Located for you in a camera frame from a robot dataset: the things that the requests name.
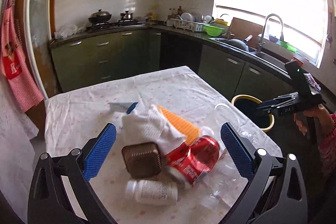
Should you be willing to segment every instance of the hanging cloth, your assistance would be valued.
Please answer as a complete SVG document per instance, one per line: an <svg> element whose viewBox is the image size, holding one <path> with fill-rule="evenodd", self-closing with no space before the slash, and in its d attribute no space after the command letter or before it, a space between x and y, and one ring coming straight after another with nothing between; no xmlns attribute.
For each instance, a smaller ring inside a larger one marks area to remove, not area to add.
<svg viewBox="0 0 336 224"><path fill-rule="evenodd" d="M21 109L26 112L43 100L26 65L21 40L16 34L13 0L4 0L1 23L1 72L7 78Z"/></svg>

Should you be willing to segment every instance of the trash bin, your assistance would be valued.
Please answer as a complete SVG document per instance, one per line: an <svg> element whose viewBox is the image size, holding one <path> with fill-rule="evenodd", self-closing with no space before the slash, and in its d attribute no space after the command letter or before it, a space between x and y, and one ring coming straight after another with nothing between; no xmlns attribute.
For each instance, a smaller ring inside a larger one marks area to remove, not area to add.
<svg viewBox="0 0 336 224"><path fill-rule="evenodd" d="M231 104L249 117L263 132L268 132L274 126L274 116L257 109L261 102L258 98L242 94L233 97Z"/></svg>

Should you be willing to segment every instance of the white tablecloth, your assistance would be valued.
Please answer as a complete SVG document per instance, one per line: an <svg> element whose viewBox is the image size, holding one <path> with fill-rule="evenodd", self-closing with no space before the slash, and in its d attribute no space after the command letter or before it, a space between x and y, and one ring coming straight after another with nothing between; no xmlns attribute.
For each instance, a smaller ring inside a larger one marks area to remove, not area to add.
<svg viewBox="0 0 336 224"><path fill-rule="evenodd" d="M106 82L56 95L46 101L46 147L51 156L67 155L73 148L82 148L96 137L107 122L120 133L121 115L111 112L109 102L142 102L145 107L161 105L196 126L218 103L229 105L239 117L239 126L252 134L256 148L263 147L271 155L282 156L280 148L253 122L232 106L188 67L157 71L135 77ZM175 206L149 206L131 203L124 198L130 178L123 163L122 138L118 138L96 178L90 184L118 223L218 223L229 210L220 203L213 211L199 206L209 189L203 183L192 190L180 191ZM83 217L71 187L65 183L75 212Z"/></svg>

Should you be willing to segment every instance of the pot lid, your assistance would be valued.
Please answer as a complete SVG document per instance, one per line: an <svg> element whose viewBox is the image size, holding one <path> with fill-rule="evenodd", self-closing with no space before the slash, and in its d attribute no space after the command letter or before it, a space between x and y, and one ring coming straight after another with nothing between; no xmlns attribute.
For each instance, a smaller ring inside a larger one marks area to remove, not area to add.
<svg viewBox="0 0 336 224"><path fill-rule="evenodd" d="M101 9L98 10L98 12L95 12L91 14L90 17L100 17L100 16L109 16L110 13L108 11L102 11Z"/></svg>

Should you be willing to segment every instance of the dish rack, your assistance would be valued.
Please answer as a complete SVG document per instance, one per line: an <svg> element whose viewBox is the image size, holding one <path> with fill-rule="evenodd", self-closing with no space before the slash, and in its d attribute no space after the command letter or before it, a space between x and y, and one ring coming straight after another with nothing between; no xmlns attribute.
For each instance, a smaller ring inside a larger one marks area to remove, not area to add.
<svg viewBox="0 0 336 224"><path fill-rule="evenodd" d="M181 28L184 30L190 30L192 32L202 32L204 23L192 22L181 19L172 19L174 21L175 28Z"/></svg>

